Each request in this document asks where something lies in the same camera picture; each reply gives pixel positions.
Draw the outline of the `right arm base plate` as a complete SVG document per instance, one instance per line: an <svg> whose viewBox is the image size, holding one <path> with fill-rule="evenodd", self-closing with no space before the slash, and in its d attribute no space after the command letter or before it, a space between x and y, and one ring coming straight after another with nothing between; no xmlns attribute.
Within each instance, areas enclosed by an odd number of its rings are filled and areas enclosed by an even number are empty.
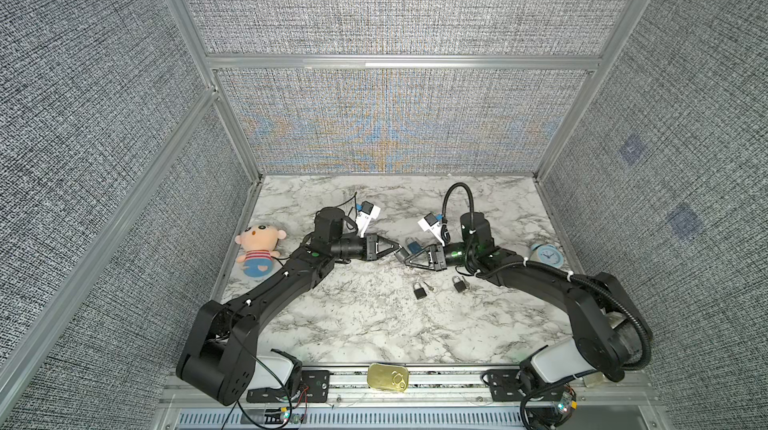
<svg viewBox="0 0 768 430"><path fill-rule="evenodd" d="M481 375L481 381L488 387L492 400L494 402L521 402L522 399L530 393L518 379L518 369L492 369L487 370ZM566 388L558 388L545 391L543 394L534 396L533 402L559 402L566 394Z"/></svg>

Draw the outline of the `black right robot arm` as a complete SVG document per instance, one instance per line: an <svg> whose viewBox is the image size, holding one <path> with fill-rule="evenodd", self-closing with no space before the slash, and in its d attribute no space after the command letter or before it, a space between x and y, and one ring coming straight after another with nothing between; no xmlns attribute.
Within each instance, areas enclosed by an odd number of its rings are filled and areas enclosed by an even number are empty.
<svg viewBox="0 0 768 430"><path fill-rule="evenodd" d="M469 277L522 291L568 317L570 337L520 363L515 379L522 394L561 388L595 373L618 382L650 363L652 332L615 277L572 274L502 248L480 212L462 215L460 224L462 237L452 241L442 216L429 213L419 220L420 229L436 240L424 249L430 255L424 269L462 267Z"/></svg>

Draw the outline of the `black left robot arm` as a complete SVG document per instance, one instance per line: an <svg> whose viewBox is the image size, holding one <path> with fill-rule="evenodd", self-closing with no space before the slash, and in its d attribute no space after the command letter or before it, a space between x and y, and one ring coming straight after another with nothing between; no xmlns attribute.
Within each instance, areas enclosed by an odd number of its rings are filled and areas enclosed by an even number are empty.
<svg viewBox="0 0 768 430"><path fill-rule="evenodd" d="M346 232L348 220L339 208L319 210L314 231L277 273L238 298L204 304L181 351L176 376L224 406L234 404L263 366L258 339L280 311L318 286L337 263L376 261L400 250L386 237Z"/></svg>

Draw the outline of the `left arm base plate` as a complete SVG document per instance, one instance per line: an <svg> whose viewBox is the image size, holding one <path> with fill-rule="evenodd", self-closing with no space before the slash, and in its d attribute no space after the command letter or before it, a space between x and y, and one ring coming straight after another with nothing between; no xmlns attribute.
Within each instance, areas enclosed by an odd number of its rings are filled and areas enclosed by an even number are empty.
<svg viewBox="0 0 768 430"><path fill-rule="evenodd" d="M305 397L309 403L326 403L330 388L330 372L325 370L301 370L298 374L288 377L285 387L289 391L294 403L299 395L306 392ZM244 400L248 403L286 403L286 394L282 387L273 383L273 387L266 387L262 383L252 384L245 393Z"/></svg>

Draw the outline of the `black padlock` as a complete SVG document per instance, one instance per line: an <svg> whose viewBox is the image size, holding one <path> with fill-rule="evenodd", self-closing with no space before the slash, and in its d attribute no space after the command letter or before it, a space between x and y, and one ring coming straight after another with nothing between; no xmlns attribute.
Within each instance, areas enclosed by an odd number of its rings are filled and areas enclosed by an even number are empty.
<svg viewBox="0 0 768 430"><path fill-rule="evenodd" d="M409 258L410 253L407 249L400 247L395 256L400 263L404 263Z"/></svg>
<svg viewBox="0 0 768 430"><path fill-rule="evenodd" d="M457 293L464 293L470 288L466 278L461 275L454 276L452 278L452 284Z"/></svg>

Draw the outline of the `black padlock shackle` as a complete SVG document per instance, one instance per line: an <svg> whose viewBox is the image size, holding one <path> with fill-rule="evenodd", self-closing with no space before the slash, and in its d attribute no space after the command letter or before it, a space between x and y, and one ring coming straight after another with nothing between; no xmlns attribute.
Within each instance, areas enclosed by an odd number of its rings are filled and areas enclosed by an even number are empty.
<svg viewBox="0 0 768 430"><path fill-rule="evenodd" d="M412 290L417 300L423 300L435 291L434 287L429 285L426 281L417 281L413 283Z"/></svg>

